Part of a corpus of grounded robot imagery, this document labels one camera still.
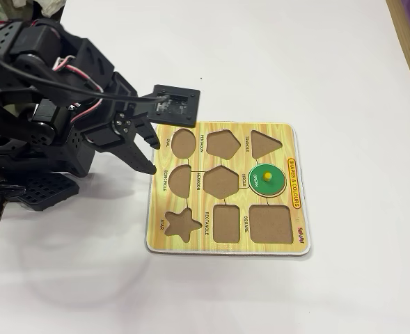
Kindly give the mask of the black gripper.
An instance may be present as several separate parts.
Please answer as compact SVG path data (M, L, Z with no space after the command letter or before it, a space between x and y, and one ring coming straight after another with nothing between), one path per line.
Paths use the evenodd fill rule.
M110 152L137 172L154 175L155 165L145 157L135 136L141 136L151 148L160 142L147 118L132 118L135 103L104 100L84 117L84 136L98 152Z

